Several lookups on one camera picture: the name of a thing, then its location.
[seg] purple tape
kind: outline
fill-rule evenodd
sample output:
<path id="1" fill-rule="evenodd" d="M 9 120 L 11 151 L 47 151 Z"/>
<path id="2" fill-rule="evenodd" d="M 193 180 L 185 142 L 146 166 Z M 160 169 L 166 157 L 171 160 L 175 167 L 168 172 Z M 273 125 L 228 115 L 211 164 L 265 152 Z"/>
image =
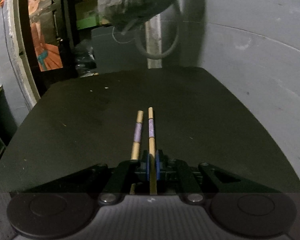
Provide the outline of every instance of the purple tape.
<path id="1" fill-rule="evenodd" d="M 154 124 L 153 119 L 149 119 L 149 137 L 154 137 Z"/>
<path id="2" fill-rule="evenodd" d="M 135 142 L 140 142 L 140 139 L 141 139 L 141 128 L 142 128 L 142 123 L 140 122 L 137 122 L 136 123 L 136 128 L 134 130 L 134 141 Z"/>

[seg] round black pad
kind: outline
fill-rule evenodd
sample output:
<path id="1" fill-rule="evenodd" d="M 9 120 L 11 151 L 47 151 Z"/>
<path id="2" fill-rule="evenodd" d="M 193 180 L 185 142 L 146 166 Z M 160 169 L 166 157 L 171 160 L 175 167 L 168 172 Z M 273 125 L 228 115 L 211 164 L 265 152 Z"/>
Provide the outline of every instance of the round black pad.
<path id="1" fill-rule="evenodd" d="M 82 229 L 94 212 L 86 193 L 22 193 L 9 203 L 10 224 L 35 239 L 61 238 Z"/>
<path id="2" fill-rule="evenodd" d="M 287 232 L 297 209 L 283 193 L 218 193 L 210 211 L 226 230 L 249 237 L 269 237 Z"/>

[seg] table surface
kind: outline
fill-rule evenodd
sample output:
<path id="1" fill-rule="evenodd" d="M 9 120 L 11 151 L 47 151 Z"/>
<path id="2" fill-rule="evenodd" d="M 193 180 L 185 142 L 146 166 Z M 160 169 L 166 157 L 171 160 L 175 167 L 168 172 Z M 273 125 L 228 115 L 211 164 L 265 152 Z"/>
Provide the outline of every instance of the table surface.
<path id="1" fill-rule="evenodd" d="M 209 162 L 283 192 L 300 192 L 286 157 L 245 106 L 201 68 L 95 75 L 54 84 L 17 130 L 0 161 L 0 182 L 18 191 L 96 163 L 130 158 L 137 111 L 141 150 L 147 110 L 157 148 L 190 166 Z"/>

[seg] chopstick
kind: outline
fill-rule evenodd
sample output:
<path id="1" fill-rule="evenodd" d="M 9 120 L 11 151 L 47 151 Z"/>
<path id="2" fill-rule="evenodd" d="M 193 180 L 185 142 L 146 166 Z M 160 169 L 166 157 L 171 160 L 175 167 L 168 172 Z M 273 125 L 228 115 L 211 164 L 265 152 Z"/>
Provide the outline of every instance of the chopstick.
<path id="1" fill-rule="evenodd" d="M 142 120 L 143 120 L 143 111 L 138 111 L 136 128 L 134 130 L 134 138 L 131 152 L 131 160 L 139 159 L 140 151 L 140 140 L 141 140 L 141 130 L 142 130 Z M 130 195 L 135 194 L 136 184 L 133 183 L 130 188 Z"/>
<path id="2" fill-rule="evenodd" d="M 157 195 L 157 174 L 155 169 L 155 139 L 153 108 L 149 108 L 149 158 L 150 158 L 150 195 Z"/>

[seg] black cable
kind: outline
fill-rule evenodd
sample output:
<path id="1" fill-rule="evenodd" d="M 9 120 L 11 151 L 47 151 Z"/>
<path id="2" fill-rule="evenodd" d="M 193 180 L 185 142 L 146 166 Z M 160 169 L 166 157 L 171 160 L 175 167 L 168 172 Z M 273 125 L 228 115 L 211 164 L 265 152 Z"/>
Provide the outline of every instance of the black cable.
<path id="1" fill-rule="evenodd" d="M 23 96 L 23 98 L 24 98 L 24 100 L 25 100 L 26 106 L 27 106 L 27 108 L 28 108 L 28 110 L 29 110 L 29 112 L 30 112 L 31 107 L 29 106 L 29 103 L 28 103 L 28 101 L 27 101 L 26 95 L 24 94 L 24 92 L 23 92 L 23 90 L 22 90 L 22 87 L 21 87 L 21 85 L 20 85 L 20 80 L 19 80 L 19 78 L 18 78 L 17 72 L 16 72 L 16 70 L 15 70 L 15 68 L 14 68 L 14 66 L 13 66 L 13 63 L 12 63 L 12 60 L 11 60 L 11 57 L 10 57 L 10 53 L 9 53 L 9 49 L 8 49 L 8 40 L 7 40 L 6 24 L 5 24 L 5 22 L 4 22 L 4 16 L 3 16 L 3 7 L 1 7 L 1 13 L 2 13 L 2 20 L 3 20 L 4 39 L 5 39 L 5 42 L 6 42 L 6 48 L 7 48 L 7 52 L 8 52 L 9 61 L 10 61 L 10 63 L 11 63 L 11 67 L 12 67 L 14 76 L 15 76 L 15 78 L 16 78 L 16 80 L 17 80 L 17 83 L 18 83 L 18 86 L 19 86 L 19 88 L 20 88 L 20 91 L 21 91 L 21 93 L 22 93 L 22 96 Z"/>

